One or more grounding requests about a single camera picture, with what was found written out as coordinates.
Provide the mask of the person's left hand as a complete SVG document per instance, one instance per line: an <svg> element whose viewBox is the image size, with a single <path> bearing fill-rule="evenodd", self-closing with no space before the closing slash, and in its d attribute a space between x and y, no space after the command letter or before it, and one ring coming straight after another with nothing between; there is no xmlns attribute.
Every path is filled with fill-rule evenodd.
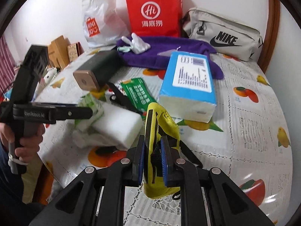
<svg viewBox="0 0 301 226"><path fill-rule="evenodd" d="M21 147L15 148L15 155L19 157L21 162L30 163L33 157L40 150L40 143L43 141L43 134L45 133L44 124L38 125L37 133L31 137L23 137L20 139ZM8 151L9 143L15 141L14 133L11 128L1 123L1 144L4 151Z"/></svg>

